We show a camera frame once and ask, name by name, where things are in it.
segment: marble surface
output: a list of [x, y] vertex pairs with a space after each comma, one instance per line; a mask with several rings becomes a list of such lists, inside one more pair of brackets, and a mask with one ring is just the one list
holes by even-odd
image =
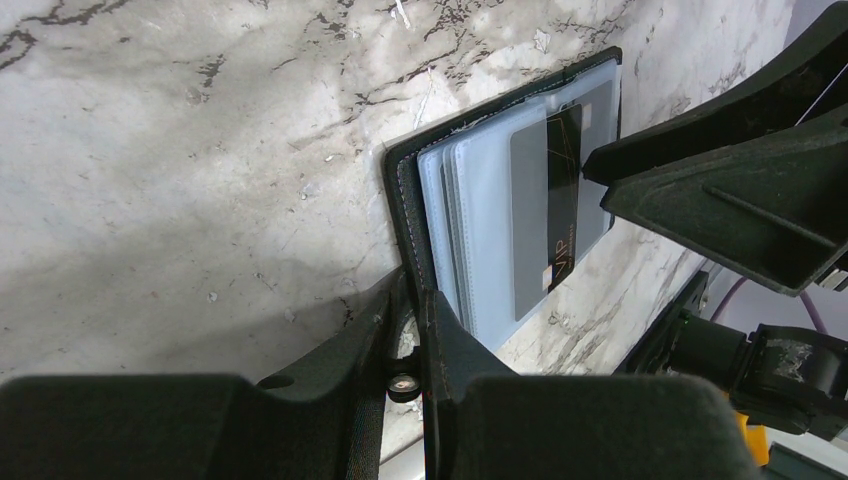
[[[624, 134], [756, 71], [791, 1], [33, 0], [0, 7], [0, 380], [235, 371], [398, 263], [384, 145], [608, 45]], [[601, 373], [696, 268], [619, 222], [498, 353]], [[420, 432], [391, 405], [383, 455]]]

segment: stitching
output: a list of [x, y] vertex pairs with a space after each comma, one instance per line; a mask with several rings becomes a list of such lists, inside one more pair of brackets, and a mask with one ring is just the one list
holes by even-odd
[[[592, 65], [589, 65], [589, 66], [587, 66], [587, 67], [585, 67], [585, 68], [583, 68], [583, 69], [581, 69], [581, 70], [578, 70], [576, 73], [574, 73], [573, 75], [571, 75], [568, 79], [557, 80], [557, 81], [556, 81], [556, 82], [554, 82], [552, 85], [547, 86], [547, 87], [539, 87], [538, 89], [536, 89], [536, 90], [534, 90], [534, 91], [532, 91], [532, 92], [530, 92], [530, 93], [528, 93], [528, 94], [526, 94], [526, 95], [522, 96], [521, 98], [517, 98], [517, 99], [515, 99], [514, 101], [512, 101], [512, 102], [511, 102], [511, 103], [509, 103], [508, 105], [506, 105], [506, 106], [504, 106], [503, 108], [501, 108], [500, 110], [497, 110], [497, 111], [492, 112], [492, 113], [490, 113], [490, 114], [488, 114], [488, 115], [485, 115], [485, 116], [483, 116], [483, 117], [480, 117], [480, 118], [478, 119], [478, 121], [485, 120], [485, 119], [487, 119], [487, 118], [491, 117], [492, 115], [497, 115], [497, 114], [499, 114], [499, 113], [503, 112], [504, 110], [506, 110], [507, 108], [510, 108], [510, 107], [512, 107], [513, 105], [517, 104], [518, 102], [521, 102], [521, 101], [523, 101], [523, 100], [526, 100], [528, 97], [530, 97], [530, 96], [532, 96], [532, 95], [535, 95], [535, 94], [537, 94], [537, 93], [539, 93], [539, 92], [542, 92], [542, 91], [548, 91], [548, 90], [553, 90], [554, 88], [557, 88], [557, 87], [560, 87], [560, 86], [562, 86], [562, 85], [565, 85], [566, 83], [570, 83], [572, 80], [574, 80], [575, 78], [577, 78], [578, 76], [580, 76], [580, 74], [582, 74], [583, 72], [586, 72], [587, 70], [590, 70], [590, 69], [592, 69], [592, 68], [595, 68], [595, 67], [597, 67], [597, 66], [599, 66], [599, 65], [601, 65], [601, 64], [603, 64], [603, 63], [608, 62], [609, 60], [614, 60], [614, 59], [615, 59], [615, 55], [609, 55], [609, 56], [607, 56], [606, 58], [598, 59], [598, 61], [597, 61], [597, 62], [595, 62], [595, 63], [593, 63]], [[403, 158], [400, 160], [400, 162], [398, 162], [398, 167], [402, 166], [404, 163], [406, 163], [407, 161], [409, 161], [409, 159], [410, 159], [413, 155], [417, 156], [417, 155], [418, 155], [418, 153], [419, 153], [420, 151], [422, 151], [422, 150], [424, 150], [424, 149], [426, 149], [426, 148], [429, 148], [429, 147], [431, 147], [431, 146], [435, 145], [436, 143], [441, 142], [442, 140], [444, 140], [444, 139], [446, 139], [446, 138], [450, 137], [451, 135], [453, 135], [454, 133], [455, 133], [455, 132], [449, 132], [449, 133], [447, 133], [446, 135], [444, 135], [443, 137], [441, 137], [441, 138], [439, 138], [439, 139], [436, 139], [436, 140], [433, 140], [432, 142], [430, 142], [430, 143], [428, 143], [427, 145], [425, 145], [425, 146], [423, 146], [423, 147], [419, 148], [418, 150], [415, 150], [414, 152], [410, 152], [410, 153], [409, 153], [409, 154], [407, 154], [405, 157], [403, 157]], [[400, 169], [400, 168], [398, 168], [398, 169], [396, 170], [395, 176], [397, 177], [397, 180], [398, 180], [398, 189], [400, 190], [401, 204], [403, 205], [403, 216], [404, 216], [404, 220], [406, 221], [406, 225], [405, 225], [405, 226], [406, 226], [406, 231], [409, 233], [409, 243], [410, 243], [410, 244], [412, 244], [412, 256], [415, 258], [415, 266], [416, 266], [416, 268], [418, 269], [418, 278], [419, 278], [419, 279], [422, 279], [422, 278], [424, 278], [424, 273], [423, 273], [423, 270], [421, 269], [421, 261], [418, 259], [418, 247], [415, 245], [415, 238], [414, 238], [414, 235], [413, 235], [413, 233], [412, 233], [412, 227], [411, 227], [411, 226], [410, 226], [410, 224], [409, 224], [409, 218], [410, 218], [410, 217], [409, 217], [409, 210], [407, 209], [407, 206], [406, 206], [406, 195], [405, 195], [405, 194], [404, 194], [404, 192], [403, 192], [403, 181], [402, 181], [402, 179], [401, 179], [400, 171], [401, 171], [401, 169]]]

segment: black card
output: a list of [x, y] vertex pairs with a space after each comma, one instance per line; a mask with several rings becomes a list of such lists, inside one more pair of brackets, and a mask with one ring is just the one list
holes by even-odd
[[583, 108], [548, 117], [548, 292], [574, 271]]

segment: yellow component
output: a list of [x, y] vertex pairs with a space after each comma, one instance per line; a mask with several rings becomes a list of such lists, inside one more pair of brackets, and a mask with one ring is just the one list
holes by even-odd
[[754, 457], [754, 463], [758, 467], [768, 463], [768, 439], [766, 438], [766, 427], [762, 425], [748, 426], [748, 416], [736, 413], [736, 424], [742, 432], [742, 438], [748, 445], [748, 451]]

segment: screw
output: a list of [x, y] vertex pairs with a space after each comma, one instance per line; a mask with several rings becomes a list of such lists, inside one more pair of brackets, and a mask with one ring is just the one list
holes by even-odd
[[414, 392], [417, 388], [418, 379], [405, 374], [395, 376], [389, 383], [389, 390], [395, 393]]

